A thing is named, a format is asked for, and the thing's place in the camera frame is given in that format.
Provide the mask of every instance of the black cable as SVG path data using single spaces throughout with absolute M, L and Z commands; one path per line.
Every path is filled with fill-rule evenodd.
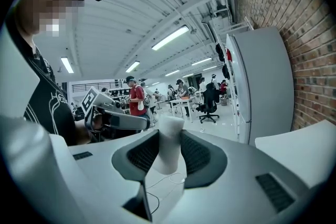
M 148 193 L 148 194 L 154 196 L 154 197 L 157 199 L 158 206 L 155 208 L 155 210 L 154 210 L 153 212 L 151 212 L 151 214 L 153 214 L 153 213 L 154 213 L 155 211 L 157 211 L 157 209 L 159 208 L 159 206 L 160 206 L 160 200 L 159 200 L 159 198 L 158 198 L 157 196 L 155 196 L 155 195 L 153 195 L 153 194 L 151 194 L 151 193 L 149 193 L 149 192 L 147 192 L 147 191 L 146 191 L 146 193 Z

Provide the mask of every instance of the person in background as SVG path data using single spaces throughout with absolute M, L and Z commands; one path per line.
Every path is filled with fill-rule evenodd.
M 175 96 L 176 96 L 176 91 L 175 91 L 174 87 L 171 84 L 169 84 L 168 85 L 168 93 L 167 93 L 168 101 L 175 100 Z M 169 112 L 173 112 L 171 102 L 169 102 L 169 104 L 170 104 Z
M 220 89 L 221 95 L 225 95 L 226 94 L 226 80 L 225 79 L 222 81 L 220 88 L 221 88 Z
M 145 95 L 142 87 L 136 82 L 133 76 L 126 78 L 126 84 L 131 88 L 129 97 L 131 115 L 148 119 L 146 115 L 147 109 L 143 104 Z
M 140 85 L 143 88 L 143 91 L 146 92 L 149 96 L 149 108 L 152 112 L 152 116 L 153 116 L 153 119 L 154 119 L 153 123 L 155 123 L 155 122 L 157 122 L 157 119 L 154 118 L 154 109 L 155 109 L 156 105 L 155 105 L 153 96 L 160 97 L 160 95 L 157 94 L 156 92 L 152 92 L 150 89 L 145 89 L 146 88 L 146 83 L 145 82 L 142 82 Z
M 182 79 L 178 79 L 176 81 L 176 85 L 178 85 L 178 89 L 177 89 L 177 96 L 178 97 L 189 97 L 189 90 L 188 87 L 186 85 L 184 85 Z M 189 117 L 189 109 L 185 106 L 185 112 L 186 112 L 186 116 Z
M 197 89 L 195 87 L 190 86 L 188 88 L 188 91 L 191 96 L 195 96 L 195 92 L 197 92 Z
M 104 94 L 106 94 L 107 96 L 111 96 L 111 93 L 109 92 L 109 90 L 107 88 L 102 88 L 101 92 L 103 92 Z
M 206 91 L 206 85 L 205 85 L 205 78 L 204 77 L 201 77 L 200 79 L 200 85 L 199 85 L 199 90 L 200 92 L 205 92 Z
M 219 90 L 219 85 L 218 85 L 218 82 L 217 82 L 217 79 L 216 79 L 216 75 L 215 75 L 215 74 L 212 74 L 211 77 L 212 77 L 212 79 L 211 79 L 211 83 L 214 84 L 216 90 Z
M 158 94 L 159 96 L 155 96 L 155 99 L 159 101 L 161 94 L 159 93 L 158 89 L 155 89 L 155 93 Z

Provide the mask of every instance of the man in red shirt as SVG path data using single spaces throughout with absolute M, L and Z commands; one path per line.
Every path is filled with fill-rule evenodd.
M 133 76 L 126 78 L 126 84 L 131 88 L 130 90 L 130 113 L 132 116 L 138 116 L 147 119 L 147 108 L 144 106 L 145 99 L 143 89 L 137 84 Z

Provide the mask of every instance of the person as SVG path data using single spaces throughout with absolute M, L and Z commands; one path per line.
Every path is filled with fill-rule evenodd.
M 225 79 L 222 81 L 220 88 L 221 88 L 220 89 L 221 94 L 224 95 L 226 93 L 226 80 Z
M 194 96 L 194 95 L 195 95 L 195 92 L 197 92 L 197 89 L 196 89 L 195 87 L 190 86 L 190 87 L 188 88 L 188 91 L 189 91 L 189 94 L 190 94 L 190 95 Z
M 155 93 L 159 95 L 159 96 L 155 96 L 155 99 L 157 100 L 157 102 L 159 102 L 161 94 L 159 93 L 158 89 L 155 89 Z
M 168 97 L 168 100 L 169 100 L 169 101 L 175 100 L 175 97 L 176 97 L 176 91 L 175 91 L 174 87 L 173 87 L 171 84 L 168 85 L 168 93 L 167 93 L 167 97 Z M 169 105 L 170 105 L 169 112 L 173 112 L 173 111 L 172 111 L 172 104 L 171 104 L 171 102 L 169 102 Z
M 178 89 L 177 89 L 177 96 L 178 97 L 189 97 L 189 91 L 188 91 L 188 87 L 186 85 L 184 85 L 182 79 L 178 79 L 176 81 L 176 85 L 178 85 Z M 185 112 L 186 112 L 186 116 L 189 117 L 189 109 L 185 106 Z
M 109 90 L 107 88 L 102 88 L 101 92 L 103 92 L 104 94 L 106 94 L 107 96 L 111 96 L 111 93 L 109 92 Z
M 39 123 L 52 134 L 61 135 L 68 146 L 86 144 L 92 134 L 84 120 L 76 121 L 64 93 L 55 82 L 53 69 L 42 57 L 33 41 L 34 35 L 65 14 L 66 8 L 84 0 L 19 0 L 6 17 L 6 26 L 16 47 L 39 77 L 39 83 L 31 96 L 24 117 Z M 94 128 L 102 127 L 101 116 L 94 119 Z
M 155 105 L 155 101 L 154 101 L 153 96 L 160 97 L 160 95 L 157 94 L 156 92 L 152 92 L 150 89 L 145 89 L 146 88 L 146 83 L 145 82 L 142 82 L 140 84 L 140 86 L 143 88 L 144 92 L 148 94 L 148 96 L 149 96 L 149 108 L 150 108 L 152 114 L 154 114 L 154 109 L 155 109 L 156 105 Z
M 142 87 L 136 82 L 133 76 L 126 78 L 126 84 L 131 88 L 129 96 L 131 115 L 148 119 L 146 115 L 147 109 L 144 106 L 145 94 Z
M 199 90 L 200 92 L 205 92 L 206 91 L 206 84 L 205 84 L 205 78 L 204 77 L 201 77 L 200 79 L 200 85 L 199 85 Z
M 212 77 L 212 79 L 211 79 L 211 83 L 214 84 L 216 90 L 219 90 L 219 85 L 218 85 L 218 82 L 217 82 L 217 79 L 216 79 L 216 75 L 215 75 L 215 74 L 212 74 L 211 77 Z

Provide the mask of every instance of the white table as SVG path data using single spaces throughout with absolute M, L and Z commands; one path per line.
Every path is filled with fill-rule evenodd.
M 199 96 L 198 98 L 202 101 L 203 100 L 203 95 L 201 91 L 195 92 L 196 96 Z
M 174 108 L 181 108 L 182 111 L 182 107 L 188 107 L 189 109 L 189 115 L 190 115 L 190 122 L 193 122 L 193 117 L 191 115 L 191 105 L 195 103 L 195 96 L 190 97 L 189 99 L 177 99 L 177 100 L 172 100 L 170 101 L 170 103 L 173 104 L 177 104 L 174 106 Z
M 154 102 L 154 103 L 157 104 L 157 107 L 158 107 L 158 110 L 159 110 L 159 109 L 162 109 L 162 108 L 160 107 L 160 104 L 161 104 L 161 103 L 164 103 L 164 102 L 167 102 L 167 101 L 159 101 L 159 102 Z

